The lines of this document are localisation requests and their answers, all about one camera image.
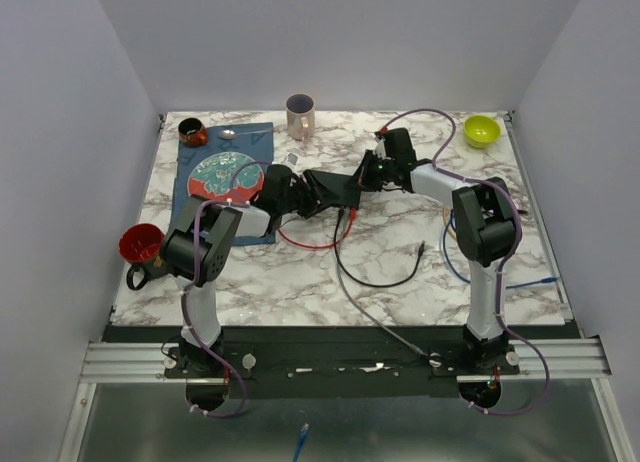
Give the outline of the black network switch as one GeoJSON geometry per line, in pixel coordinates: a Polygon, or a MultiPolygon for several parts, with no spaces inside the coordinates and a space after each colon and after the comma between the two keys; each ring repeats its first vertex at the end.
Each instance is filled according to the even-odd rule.
{"type": "Polygon", "coordinates": [[[328,208],[359,208],[361,190],[350,184],[349,175],[307,169],[303,178],[310,190],[315,212],[328,208]]]}

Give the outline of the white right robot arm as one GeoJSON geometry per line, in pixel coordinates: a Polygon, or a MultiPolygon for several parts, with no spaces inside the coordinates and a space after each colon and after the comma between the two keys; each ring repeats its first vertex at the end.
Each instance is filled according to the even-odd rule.
{"type": "Polygon", "coordinates": [[[405,192],[426,196],[454,212],[456,240],[470,269],[470,311],[466,330],[476,339],[460,349],[460,361],[480,374],[496,362],[488,341],[505,331],[502,319],[504,266],[522,239],[520,216],[504,182],[497,178],[464,177],[418,160],[405,128],[375,134],[377,146],[367,150],[345,186],[380,192],[394,184],[405,192]]]}

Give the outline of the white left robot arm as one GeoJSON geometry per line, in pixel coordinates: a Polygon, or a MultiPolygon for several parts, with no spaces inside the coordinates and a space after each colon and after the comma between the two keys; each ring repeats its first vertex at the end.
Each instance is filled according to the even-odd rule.
{"type": "Polygon", "coordinates": [[[221,335],[215,280],[221,274],[238,238],[272,236],[282,217],[300,211],[313,197],[302,176],[274,164],[263,184],[244,202],[221,202],[192,196],[170,224],[160,255],[179,287],[183,317],[181,336],[193,345],[187,364],[201,377],[214,375],[222,362],[213,346],[221,335]]]}

